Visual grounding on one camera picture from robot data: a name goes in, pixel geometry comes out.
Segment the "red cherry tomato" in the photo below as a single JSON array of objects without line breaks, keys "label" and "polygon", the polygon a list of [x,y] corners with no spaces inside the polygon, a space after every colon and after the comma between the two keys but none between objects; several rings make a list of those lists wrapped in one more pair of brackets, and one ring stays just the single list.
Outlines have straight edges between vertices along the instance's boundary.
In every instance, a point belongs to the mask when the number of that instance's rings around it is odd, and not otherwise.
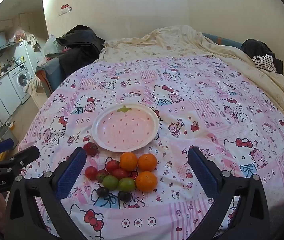
[{"label": "red cherry tomato", "polygon": [[119,162],[117,160],[110,160],[106,163],[106,170],[109,173],[112,173],[114,170],[119,168]]},{"label": "red cherry tomato", "polygon": [[89,180],[96,180],[98,170],[94,166],[89,166],[85,169],[85,177]]},{"label": "red cherry tomato", "polygon": [[122,169],[122,168],[117,168],[112,171],[112,175],[117,178],[118,180],[121,180],[122,178],[127,178],[130,175],[130,172]]}]

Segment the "dark grape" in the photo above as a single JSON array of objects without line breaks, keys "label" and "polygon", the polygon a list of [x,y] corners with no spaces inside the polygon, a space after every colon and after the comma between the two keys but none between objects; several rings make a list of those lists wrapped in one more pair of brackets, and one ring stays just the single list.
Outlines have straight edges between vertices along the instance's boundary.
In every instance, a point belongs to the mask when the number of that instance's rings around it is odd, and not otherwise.
[{"label": "dark grape", "polygon": [[99,196],[99,197],[108,197],[109,196],[109,189],[107,189],[106,187],[100,187],[96,190],[96,194]]},{"label": "dark grape", "polygon": [[130,202],[132,199],[132,194],[125,191],[118,192],[118,199],[122,202]]}]

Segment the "large red strawberry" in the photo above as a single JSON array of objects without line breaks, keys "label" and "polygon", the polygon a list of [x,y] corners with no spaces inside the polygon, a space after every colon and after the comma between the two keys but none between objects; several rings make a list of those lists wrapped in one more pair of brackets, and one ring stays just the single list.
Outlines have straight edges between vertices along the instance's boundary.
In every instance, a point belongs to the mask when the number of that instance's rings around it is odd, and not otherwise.
[{"label": "large red strawberry", "polygon": [[98,146],[94,142],[88,142],[82,147],[87,155],[94,156],[99,153]]}]

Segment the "small red strawberry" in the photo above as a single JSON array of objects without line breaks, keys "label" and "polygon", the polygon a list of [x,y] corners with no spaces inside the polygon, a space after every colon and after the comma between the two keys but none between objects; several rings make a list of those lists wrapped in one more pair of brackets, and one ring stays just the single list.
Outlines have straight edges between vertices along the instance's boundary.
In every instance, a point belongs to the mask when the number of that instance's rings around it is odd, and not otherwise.
[{"label": "small red strawberry", "polygon": [[105,178],[106,176],[108,176],[108,175],[109,175],[109,172],[108,172],[107,170],[104,170],[104,169],[98,170],[98,172],[97,172],[97,174],[96,174],[96,180],[97,180],[97,182],[102,183],[102,181],[104,180],[104,178]]}]

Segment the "green fruit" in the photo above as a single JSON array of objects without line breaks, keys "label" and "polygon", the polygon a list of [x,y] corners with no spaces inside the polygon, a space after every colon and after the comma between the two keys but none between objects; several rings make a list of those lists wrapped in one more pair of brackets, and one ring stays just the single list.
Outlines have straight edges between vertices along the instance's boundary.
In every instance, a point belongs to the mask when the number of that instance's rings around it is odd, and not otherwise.
[{"label": "green fruit", "polygon": [[119,180],[118,189],[124,192],[131,192],[135,190],[135,181],[132,178],[122,178]]},{"label": "green fruit", "polygon": [[102,181],[103,187],[109,189],[109,191],[114,191],[118,188],[119,180],[112,175],[105,176]]}]

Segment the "orange tangerine bottom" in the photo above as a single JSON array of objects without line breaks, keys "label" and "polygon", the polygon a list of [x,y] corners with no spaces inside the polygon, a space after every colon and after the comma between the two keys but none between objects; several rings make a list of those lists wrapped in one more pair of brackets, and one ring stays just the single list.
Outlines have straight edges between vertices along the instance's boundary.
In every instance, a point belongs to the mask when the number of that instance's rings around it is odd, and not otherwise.
[{"label": "orange tangerine bottom", "polygon": [[153,191],[157,184],[157,177],[150,171],[140,172],[135,179],[136,188],[142,192]]}]

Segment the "orange tangerine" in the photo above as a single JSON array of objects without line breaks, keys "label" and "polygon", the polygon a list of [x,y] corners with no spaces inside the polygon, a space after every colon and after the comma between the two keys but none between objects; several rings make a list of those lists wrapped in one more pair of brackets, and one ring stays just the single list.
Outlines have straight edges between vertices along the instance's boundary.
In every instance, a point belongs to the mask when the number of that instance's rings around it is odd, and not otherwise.
[{"label": "orange tangerine", "polygon": [[153,191],[157,184],[157,177],[150,171],[140,172],[135,179],[136,188],[142,192]]},{"label": "orange tangerine", "polygon": [[126,171],[136,170],[138,165],[138,158],[132,152],[125,152],[120,156],[119,166]]},{"label": "orange tangerine", "polygon": [[156,169],[157,166],[157,158],[152,153],[143,154],[138,159],[138,168],[141,171],[149,171],[152,172]]}]

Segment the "beige towel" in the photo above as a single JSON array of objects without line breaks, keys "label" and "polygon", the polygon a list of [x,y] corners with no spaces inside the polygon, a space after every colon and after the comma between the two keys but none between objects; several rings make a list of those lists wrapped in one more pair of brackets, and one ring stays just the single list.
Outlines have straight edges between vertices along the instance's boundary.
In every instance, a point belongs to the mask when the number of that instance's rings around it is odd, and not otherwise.
[{"label": "beige towel", "polygon": [[47,100],[47,95],[38,77],[29,80],[23,88],[23,91],[32,97],[36,105],[43,105]]}]

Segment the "white refrigerator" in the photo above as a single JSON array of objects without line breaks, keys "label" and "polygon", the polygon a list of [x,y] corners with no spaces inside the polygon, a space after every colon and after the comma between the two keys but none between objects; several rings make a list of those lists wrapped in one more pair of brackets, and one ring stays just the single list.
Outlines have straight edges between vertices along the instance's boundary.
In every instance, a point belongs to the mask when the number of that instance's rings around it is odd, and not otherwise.
[{"label": "white refrigerator", "polygon": [[43,59],[41,50],[38,48],[34,50],[27,41],[22,41],[15,47],[14,57],[15,59],[24,59],[25,67],[27,68],[29,74],[32,77],[36,76],[36,67]]}]

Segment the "white plastic bag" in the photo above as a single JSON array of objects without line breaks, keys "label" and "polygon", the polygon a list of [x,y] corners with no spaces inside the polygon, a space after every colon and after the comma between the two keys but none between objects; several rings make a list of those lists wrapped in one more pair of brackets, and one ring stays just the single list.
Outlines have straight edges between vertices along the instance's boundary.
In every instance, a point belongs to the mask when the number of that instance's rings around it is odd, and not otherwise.
[{"label": "white plastic bag", "polygon": [[49,54],[58,53],[60,51],[59,44],[56,41],[56,38],[54,35],[49,35],[49,38],[45,42],[45,45],[43,47],[43,53],[45,56]]}]

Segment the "strawberry pattern plate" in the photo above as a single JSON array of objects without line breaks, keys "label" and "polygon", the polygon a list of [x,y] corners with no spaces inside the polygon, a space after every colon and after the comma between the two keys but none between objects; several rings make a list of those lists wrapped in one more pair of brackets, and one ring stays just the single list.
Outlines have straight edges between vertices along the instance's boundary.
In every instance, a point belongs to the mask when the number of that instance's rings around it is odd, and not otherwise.
[{"label": "strawberry pattern plate", "polygon": [[147,146],[156,136],[159,118],[154,110],[137,103],[109,107],[92,124],[92,138],[111,152],[133,152]]}]

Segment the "Hello Kitty bedsheet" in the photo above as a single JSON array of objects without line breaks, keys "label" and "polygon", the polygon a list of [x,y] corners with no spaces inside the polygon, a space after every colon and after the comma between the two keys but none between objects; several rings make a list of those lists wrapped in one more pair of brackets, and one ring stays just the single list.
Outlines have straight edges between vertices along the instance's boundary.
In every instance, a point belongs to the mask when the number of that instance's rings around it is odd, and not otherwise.
[{"label": "Hello Kitty bedsheet", "polygon": [[273,206],[284,194],[284,114],[242,73],[214,56],[97,62],[71,74],[36,115],[19,148],[37,146],[26,178],[54,170],[93,141],[96,117],[114,105],[140,103],[159,120],[156,137],[137,155],[158,160],[158,185],[128,203],[102,198],[79,176],[63,205],[90,239],[186,239],[213,204],[187,162],[197,146],[222,170],[260,176]]}]

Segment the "black clothes pile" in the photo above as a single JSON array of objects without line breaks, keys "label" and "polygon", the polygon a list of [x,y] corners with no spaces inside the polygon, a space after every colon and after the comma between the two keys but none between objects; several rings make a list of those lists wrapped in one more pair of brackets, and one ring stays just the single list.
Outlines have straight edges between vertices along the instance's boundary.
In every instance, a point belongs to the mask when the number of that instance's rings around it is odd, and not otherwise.
[{"label": "black clothes pile", "polygon": [[66,77],[97,60],[105,43],[105,40],[97,37],[95,32],[85,25],[77,25],[55,40],[67,50],[47,53],[46,57],[57,57]]}]

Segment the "striped shirt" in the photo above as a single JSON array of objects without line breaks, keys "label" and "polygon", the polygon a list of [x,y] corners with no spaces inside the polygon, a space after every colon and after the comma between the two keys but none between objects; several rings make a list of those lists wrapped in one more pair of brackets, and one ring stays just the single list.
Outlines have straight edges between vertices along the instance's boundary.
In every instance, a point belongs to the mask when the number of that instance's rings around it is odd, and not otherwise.
[{"label": "striped shirt", "polygon": [[256,68],[265,70],[267,72],[276,73],[276,67],[274,65],[273,57],[270,54],[265,54],[264,56],[253,56],[253,63]]}]

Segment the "cream floral duvet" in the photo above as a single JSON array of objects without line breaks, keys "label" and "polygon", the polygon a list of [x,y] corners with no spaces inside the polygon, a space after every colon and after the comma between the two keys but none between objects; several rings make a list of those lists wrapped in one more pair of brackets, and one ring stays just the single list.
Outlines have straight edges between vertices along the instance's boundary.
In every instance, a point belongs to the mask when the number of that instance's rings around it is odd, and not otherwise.
[{"label": "cream floral duvet", "polygon": [[261,88],[284,113],[284,76],[259,70],[240,49],[214,43],[188,25],[155,29],[142,38],[121,38],[104,43],[99,61],[110,63],[158,57],[213,55]]}]

